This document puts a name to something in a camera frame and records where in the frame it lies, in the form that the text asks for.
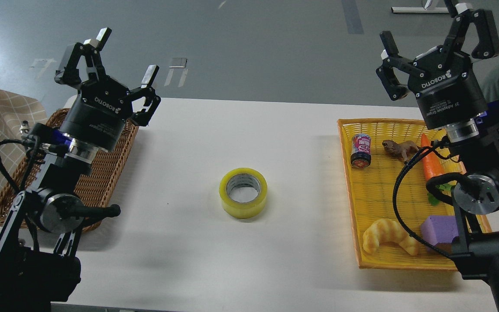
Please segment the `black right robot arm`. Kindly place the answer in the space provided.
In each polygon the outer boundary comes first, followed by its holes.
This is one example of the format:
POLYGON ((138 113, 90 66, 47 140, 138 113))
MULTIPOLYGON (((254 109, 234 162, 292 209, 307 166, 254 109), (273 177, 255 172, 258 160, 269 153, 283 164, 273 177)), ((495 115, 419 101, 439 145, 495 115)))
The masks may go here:
POLYGON ((393 189, 392 205, 400 225, 418 242, 451 259, 463 279, 479 279, 492 291, 499 311, 499 100, 488 104, 473 72, 473 59, 499 55, 493 13, 467 3, 447 0, 452 17, 442 45, 410 60, 399 55, 390 31, 380 33, 385 48, 376 70, 392 100, 413 93, 429 130, 446 135, 421 148, 402 168, 393 189), (451 253, 419 237, 400 217, 399 186, 406 174, 437 148, 457 156, 466 172, 448 172, 429 179, 426 189, 454 208, 458 235, 451 253))

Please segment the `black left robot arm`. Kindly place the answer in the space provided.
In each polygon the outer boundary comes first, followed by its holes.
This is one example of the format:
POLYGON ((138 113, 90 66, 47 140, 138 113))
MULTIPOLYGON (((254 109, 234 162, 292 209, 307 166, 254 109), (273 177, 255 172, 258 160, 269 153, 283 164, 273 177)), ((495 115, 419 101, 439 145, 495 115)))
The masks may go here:
POLYGON ((89 207, 75 193, 98 152, 112 152, 127 122, 145 127, 161 98, 149 65, 133 90, 107 75, 100 53, 111 29, 67 47, 54 80, 77 90, 61 126, 27 121, 0 141, 0 171, 15 193, 0 232, 0 312, 49 312, 81 282, 76 252, 85 227, 121 209, 89 207))

